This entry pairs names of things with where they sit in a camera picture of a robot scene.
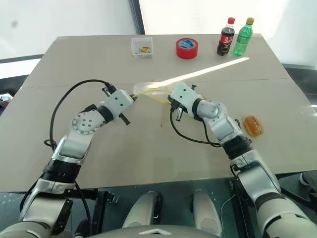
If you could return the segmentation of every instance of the black cable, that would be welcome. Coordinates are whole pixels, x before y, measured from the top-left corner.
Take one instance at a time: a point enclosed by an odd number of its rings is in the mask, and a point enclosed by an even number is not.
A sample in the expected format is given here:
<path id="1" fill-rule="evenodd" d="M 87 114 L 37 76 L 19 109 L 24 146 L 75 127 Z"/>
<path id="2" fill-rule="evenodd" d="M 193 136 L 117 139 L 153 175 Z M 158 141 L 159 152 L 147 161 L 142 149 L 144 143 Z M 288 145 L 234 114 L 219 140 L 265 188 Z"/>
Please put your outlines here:
<path id="1" fill-rule="evenodd" d="M 44 144 L 51 147 L 50 140 L 45 140 Z M 54 141 L 54 140 L 53 140 L 53 145 L 54 145 L 54 148 L 56 148 L 57 144 L 56 144 L 56 141 Z"/>
<path id="2" fill-rule="evenodd" d="M 203 125 L 204 125 L 204 130 L 205 130 L 205 136 L 206 136 L 206 140 L 210 143 L 211 146 L 213 147 L 221 147 L 221 145 L 219 143 L 215 143 L 215 142 L 211 142 L 209 140 L 209 137 L 208 137 L 208 133 L 207 133 L 207 127 L 206 127 L 206 123 L 204 121 L 202 121 Z"/>
<path id="3" fill-rule="evenodd" d="M 55 119 L 55 115 L 57 112 L 57 109 L 59 108 L 59 106 L 61 105 L 61 103 L 64 101 L 64 99 L 68 96 L 68 94 L 71 93 L 71 91 L 73 91 L 75 88 L 77 88 L 78 86 L 84 84 L 84 83 L 90 83 L 90 82 L 99 82 L 99 83 L 103 83 L 105 85 L 107 85 L 107 82 L 102 81 L 102 80 L 98 80 L 98 79 L 88 79 L 88 80 L 84 80 L 81 81 L 79 83 L 76 83 L 74 86 L 72 86 L 65 94 L 64 96 L 61 98 L 61 100 L 58 102 L 58 104 L 56 105 L 53 114 L 52 114 L 52 118 L 51 118 L 51 123 L 50 123 L 50 146 L 52 148 L 52 150 L 54 151 L 56 148 L 56 142 L 54 142 L 53 140 L 53 126 L 54 126 L 54 119 Z"/>
<path id="4" fill-rule="evenodd" d="M 234 170 L 233 170 L 232 165 L 230 165 L 230 170 L 231 170 L 231 172 L 232 172 L 232 175 L 233 175 L 234 177 L 236 177 L 236 174 L 235 174 L 235 172 L 234 172 Z"/>
<path id="5" fill-rule="evenodd" d="M 239 126 L 239 127 L 240 127 L 240 129 L 241 129 L 241 125 L 240 125 L 239 120 L 238 120 L 238 119 L 235 119 L 235 122 L 238 124 L 238 126 Z"/>
<path id="6" fill-rule="evenodd" d="M 23 209 L 24 202 L 25 202 L 26 198 L 31 194 L 32 189 L 34 189 L 36 183 L 37 183 L 37 180 L 36 180 L 35 183 L 30 187 L 30 189 L 26 192 L 26 194 L 24 194 L 24 197 L 22 198 L 22 200 L 21 200 L 21 202 L 20 202 L 20 212 L 21 212 L 22 209 Z"/>
<path id="7" fill-rule="evenodd" d="M 87 215 L 87 220 L 88 220 L 88 223 L 89 223 L 89 233 L 90 233 L 90 236 L 93 235 L 93 223 L 92 223 L 92 220 L 91 220 L 91 216 L 90 216 L 90 211 L 89 211 L 89 208 L 88 208 L 88 204 L 87 204 L 87 201 L 84 197 L 84 194 L 83 194 L 83 191 L 80 189 L 78 183 L 75 181 L 75 187 L 76 189 L 78 190 L 79 194 L 80 194 L 80 198 L 84 204 L 84 207 L 85 207 L 85 211 L 86 211 L 86 215 Z"/>
<path id="8" fill-rule="evenodd" d="M 193 142 L 196 142 L 196 143 L 201 143 L 201 144 L 209 144 L 209 145 L 212 145 L 212 144 L 217 144 L 217 143 L 214 143 L 214 142 L 210 142 L 210 141 L 200 141 L 200 140 L 195 140 L 195 139 L 192 139 L 190 137 L 187 137 L 186 135 L 183 135 L 181 134 L 177 128 L 175 127 L 174 125 L 174 121 L 173 121 L 173 111 L 170 111 L 169 112 L 169 120 L 170 120 L 170 124 L 172 125 L 173 129 L 175 130 L 176 134 L 178 134 L 180 137 L 183 137 L 184 139 L 186 140 L 190 140 L 190 141 L 193 141 Z"/>

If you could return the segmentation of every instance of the small plastic container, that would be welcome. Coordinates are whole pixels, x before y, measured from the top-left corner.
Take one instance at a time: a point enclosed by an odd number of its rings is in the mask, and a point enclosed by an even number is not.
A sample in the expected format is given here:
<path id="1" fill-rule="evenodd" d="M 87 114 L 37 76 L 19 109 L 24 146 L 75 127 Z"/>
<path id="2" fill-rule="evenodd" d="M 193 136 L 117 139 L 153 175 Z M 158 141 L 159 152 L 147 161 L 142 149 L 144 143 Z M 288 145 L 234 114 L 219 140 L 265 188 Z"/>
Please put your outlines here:
<path id="1" fill-rule="evenodd" d="M 131 52 L 135 58 L 153 57 L 153 38 L 140 37 L 131 39 Z"/>

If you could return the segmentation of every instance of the green bottle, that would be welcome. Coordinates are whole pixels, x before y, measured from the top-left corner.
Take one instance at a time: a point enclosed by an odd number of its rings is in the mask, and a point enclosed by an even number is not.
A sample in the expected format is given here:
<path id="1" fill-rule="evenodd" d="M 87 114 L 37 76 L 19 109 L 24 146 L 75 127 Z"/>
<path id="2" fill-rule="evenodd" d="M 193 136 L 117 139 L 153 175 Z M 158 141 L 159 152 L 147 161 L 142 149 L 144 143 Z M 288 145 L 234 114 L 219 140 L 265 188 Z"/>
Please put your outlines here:
<path id="1" fill-rule="evenodd" d="M 235 56 L 242 56 L 246 52 L 249 39 L 252 36 L 253 22 L 254 22 L 254 19 L 249 17 L 247 19 L 246 25 L 242 27 L 241 30 L 239 31 L 237 42 L 233 49 L 233 54 Z"/>

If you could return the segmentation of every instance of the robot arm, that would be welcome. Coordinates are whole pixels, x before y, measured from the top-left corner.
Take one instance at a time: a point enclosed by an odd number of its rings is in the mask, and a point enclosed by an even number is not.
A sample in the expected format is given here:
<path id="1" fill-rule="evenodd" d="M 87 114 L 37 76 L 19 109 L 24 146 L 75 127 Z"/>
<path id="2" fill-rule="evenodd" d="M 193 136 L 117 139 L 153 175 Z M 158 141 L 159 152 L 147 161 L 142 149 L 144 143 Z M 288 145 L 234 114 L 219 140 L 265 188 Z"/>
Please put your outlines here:
<path id="1" fill-rule="evenodd" d="M 185 83 L 175 85 L 170 94 L 172 109 L 208 124 L 218 139 L 245 192 L 257 209 L 261 233 L 267 238 L 316 237 L 317 226 L 291 200 L 281 194 L 276 176 L 244 136 L 238 124 L 220 102 L 206 101 Z"/>
<path id="2" fill-rule="evenodd" d="M 43 169 L 28 196 L 20 215 L 20 222 L 0 233 L 1 238 L 48 238 L 60 234 L 67 223 L 72 201 L 67 193 L 74 189 L 75 179 L 90 148 L 91 140 L 100 127 L 123 116 L 133 104 L 123 90 L 110 85 L 112 94 L 96 109 L 76 115 L 69 133 L 58 143 L 53 156 Z"/>

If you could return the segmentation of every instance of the red tape roll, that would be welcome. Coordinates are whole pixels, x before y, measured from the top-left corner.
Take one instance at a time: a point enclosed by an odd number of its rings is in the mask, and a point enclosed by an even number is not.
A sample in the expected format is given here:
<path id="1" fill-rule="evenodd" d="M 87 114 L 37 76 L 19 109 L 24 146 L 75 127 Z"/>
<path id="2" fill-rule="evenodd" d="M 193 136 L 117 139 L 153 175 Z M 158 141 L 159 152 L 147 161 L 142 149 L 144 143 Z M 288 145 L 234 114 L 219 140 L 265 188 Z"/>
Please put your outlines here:
<path id="1" fill-rule="evenodd" d="M 176 54 L 182 59 L 195 58 L 198 51 L 198 42 L 191 38 L 182 38 L 176 42 Z"/>

